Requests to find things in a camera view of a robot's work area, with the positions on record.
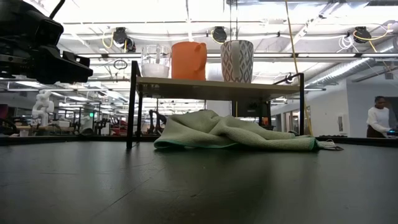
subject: white patterned pot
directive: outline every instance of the white patterned pot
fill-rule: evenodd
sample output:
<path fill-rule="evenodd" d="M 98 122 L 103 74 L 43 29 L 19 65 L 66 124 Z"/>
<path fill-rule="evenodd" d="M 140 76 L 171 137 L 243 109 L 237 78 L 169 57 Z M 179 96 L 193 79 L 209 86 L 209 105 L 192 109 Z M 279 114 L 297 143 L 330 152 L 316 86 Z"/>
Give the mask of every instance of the white patterned pot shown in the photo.
<path fill-rule="evenodd" d="M 232 40 L 221 46 L 221 69 L 225 82 L 251 83 L 253 75 L 253 43 Z"/>

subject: white robot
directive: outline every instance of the white robot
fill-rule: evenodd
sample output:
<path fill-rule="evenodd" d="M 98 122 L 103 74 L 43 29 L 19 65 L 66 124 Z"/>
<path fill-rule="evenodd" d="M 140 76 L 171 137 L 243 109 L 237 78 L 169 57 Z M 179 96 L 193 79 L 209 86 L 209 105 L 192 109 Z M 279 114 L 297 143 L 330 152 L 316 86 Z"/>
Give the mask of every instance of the white robot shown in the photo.
<path fill-rule="evenodd" d="M 36 104 L 32 109 L 32 117 L 34 119 L 40 117 L 40 126 L 48 126 L 49 113 L 54 112 L 54 102 L 49 100 L 50 96 L 51 91 L 48 90 L 40 90 L 39 94 L 36 96 Z M 37 125 L 37 122 L 32 120 L 31 125 Z"/>

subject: person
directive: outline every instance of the person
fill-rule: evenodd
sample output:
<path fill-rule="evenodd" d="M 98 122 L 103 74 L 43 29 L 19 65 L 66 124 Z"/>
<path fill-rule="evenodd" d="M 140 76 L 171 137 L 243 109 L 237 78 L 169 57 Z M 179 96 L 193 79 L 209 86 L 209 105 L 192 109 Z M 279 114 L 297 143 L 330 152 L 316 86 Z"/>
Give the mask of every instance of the person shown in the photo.
<path fill-rule="evenodd" d="M 377 96 L 374 99 L 374 106 L 368 111 L 367 138 L 386 138 L 387 132 L 393 130 L 389 125 L 389 110 L 386 108 L 386 99 Z"/>

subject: glass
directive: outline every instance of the glass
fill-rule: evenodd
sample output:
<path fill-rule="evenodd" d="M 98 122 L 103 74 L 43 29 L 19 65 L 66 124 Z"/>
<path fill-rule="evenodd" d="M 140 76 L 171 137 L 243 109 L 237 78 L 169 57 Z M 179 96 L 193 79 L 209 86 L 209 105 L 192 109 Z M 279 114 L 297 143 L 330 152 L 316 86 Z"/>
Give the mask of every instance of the glass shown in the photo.
<path fill-rule="evenodd" d="M 143 77 L 168 78 L 172 51 L 165 46 L 147 45 L 141 52 Z"/>

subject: desk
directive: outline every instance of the desk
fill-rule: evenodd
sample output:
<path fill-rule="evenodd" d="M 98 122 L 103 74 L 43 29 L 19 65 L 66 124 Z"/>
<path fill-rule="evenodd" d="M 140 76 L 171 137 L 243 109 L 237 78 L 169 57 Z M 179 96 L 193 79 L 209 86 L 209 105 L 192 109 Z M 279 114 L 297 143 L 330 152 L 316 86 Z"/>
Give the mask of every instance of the desk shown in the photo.
<path fill-rule="evenodd" d="M 0 223 L 398 223 L 398 150 L 0 147 Z"/>

